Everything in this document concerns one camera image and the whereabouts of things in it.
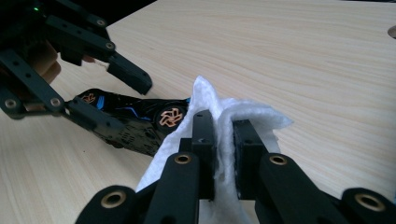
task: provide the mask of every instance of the orange logo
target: orange logo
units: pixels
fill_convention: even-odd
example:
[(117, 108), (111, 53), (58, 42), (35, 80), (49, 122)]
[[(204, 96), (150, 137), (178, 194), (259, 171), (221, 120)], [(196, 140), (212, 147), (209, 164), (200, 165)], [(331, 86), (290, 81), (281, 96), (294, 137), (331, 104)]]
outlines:
[(183, 119), (183, 113), (180, 113), (177, 108), (172, 108), (172, 110), (163, 111), (161, 117), (160, 124), (172, 128), (177, 125), (178, 121)]
[(90, 93), (89, 95), (84, 95), (82, 97), (82, 100), (87, 102), (88, 104), (92, 103), (96, 99), (95, 95), (93, 93)]

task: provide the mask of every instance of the robotic hand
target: robotic hand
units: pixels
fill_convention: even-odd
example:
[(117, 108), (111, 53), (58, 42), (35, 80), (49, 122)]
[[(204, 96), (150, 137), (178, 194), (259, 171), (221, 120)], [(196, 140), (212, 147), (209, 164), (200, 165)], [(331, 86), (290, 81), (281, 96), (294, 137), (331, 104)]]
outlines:
[[(105, 138), (124, 128), (119, 120), (78, 97), (65, 102), (26, 62), (29, 50), (46, 41), (60, 52), (64, 61), (75, 65), (81, 65), (84, 56), (109, 63), (108, 73), (141, 94), (152, 86), (145, 71), (116, 52), (106, 31), (106, 21), (70, 1), (2, 1), (0, 34), (0, 68), (8, 74), (7, 81), (0, 80), (0, 107), (12, 119), (63, 116)], [(21, 98), (12, 88), (15, 83), (25, 87), (31, 97)]]

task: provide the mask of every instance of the white tissue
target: white tissue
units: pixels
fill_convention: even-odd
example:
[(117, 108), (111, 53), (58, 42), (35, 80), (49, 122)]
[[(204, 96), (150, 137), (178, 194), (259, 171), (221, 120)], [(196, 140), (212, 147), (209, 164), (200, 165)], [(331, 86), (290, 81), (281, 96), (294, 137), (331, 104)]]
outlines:
[(250, 223), (236, 195), (234, 183), (233, 120), (249, 119), (270, 152), (280, 152), (273, 129), (284, 128), (291, 120), (269, 105), (250, 100), (219, 98), (203, 77), (195, 80), (189, 111), (176, 131), (169, 134), (143, 175), (136, 191), (161, 177), (166, 159), (178, 152), (180, 138), (191, 138), (193, 115), (202, 110), (212, 113), (217, 137), (219, 167), (215, 173), (215, 200), (200, 201), (200, 223)]

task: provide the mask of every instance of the black metal bracket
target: black metal bracket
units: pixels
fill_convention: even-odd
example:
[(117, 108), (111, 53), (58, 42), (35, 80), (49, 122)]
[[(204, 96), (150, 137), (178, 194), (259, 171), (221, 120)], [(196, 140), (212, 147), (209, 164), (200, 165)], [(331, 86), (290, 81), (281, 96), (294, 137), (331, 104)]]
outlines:
[[(158, 181), (137, 193), (101, 190), (77, 223), (198, 223), (199, 200), (216, 199), (211, 120), (209, 111), (194, 116), (192, 137), (180, 140)], [(235, 121), (233, 135), (238, 197), (256, 202), (260, 223), (395, 223), (396, 206), (371, 190), (347, 189), (341, 200), (320, 191), (292, 158), (269, 153), (249, 120)]]
[(0, 107), (10, 118), (63, 116), (105, 139), (120, 135), (125, 124), (77, 97), (65, 102), (26, 62), (32, 46), (49, 41), (65, 61), (81, 65), (87, 55), (109, 63), (110, 74), (146, 94), (151, 78), (116, 52), (105, 20), (67, 0), (9, 2), (0, 19)]

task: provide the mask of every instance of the wood grain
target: wood grain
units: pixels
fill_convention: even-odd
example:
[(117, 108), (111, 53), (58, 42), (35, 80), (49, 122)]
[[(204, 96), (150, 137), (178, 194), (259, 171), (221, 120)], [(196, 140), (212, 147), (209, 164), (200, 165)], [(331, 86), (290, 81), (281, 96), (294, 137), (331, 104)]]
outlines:
[[(276, 131), (280, 148), (320, 189), (340, 197), (364, 187), (393, 200), (395, 23), (389, 3), (161, 0), (108, 30), (118, 52), (151, 75), (142, 97), (185, 98), (202, 75), (220, 96), (293, 119)], [(52, 86), (65, 100), (89, 88), (138, 96), (103, 63), (62, 66)], [(1, 223), (74, 222), (98, 190), (134, 188), (150, 162), (62, 118), (0, 113), (0, 125)]]

